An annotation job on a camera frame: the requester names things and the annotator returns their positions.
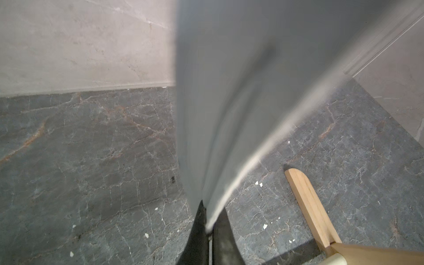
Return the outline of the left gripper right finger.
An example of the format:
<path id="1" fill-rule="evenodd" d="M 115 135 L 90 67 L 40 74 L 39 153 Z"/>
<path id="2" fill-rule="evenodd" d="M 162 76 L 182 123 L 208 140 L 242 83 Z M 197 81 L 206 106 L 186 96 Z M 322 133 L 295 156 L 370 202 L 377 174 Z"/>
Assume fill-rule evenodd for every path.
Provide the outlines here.
<path id="1" fill-rule="evenodd" d="M 214 224 L 212 245 L 213 265 L 245 265 L 245 261 L 237 247 L 225 208 L 221 211 Z"/>

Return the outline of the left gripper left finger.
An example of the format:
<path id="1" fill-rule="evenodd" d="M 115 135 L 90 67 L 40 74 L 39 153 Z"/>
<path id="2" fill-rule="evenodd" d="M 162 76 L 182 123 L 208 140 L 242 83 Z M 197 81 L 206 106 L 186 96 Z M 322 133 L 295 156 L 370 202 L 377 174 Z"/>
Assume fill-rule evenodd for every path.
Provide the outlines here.
<path id="1" fill-rule="evenodd" d="M 177 265 L 208 265 L 209 237 L 205 229 L 206 209 L 201 201 L 187 244 L 177 261 Z"/>

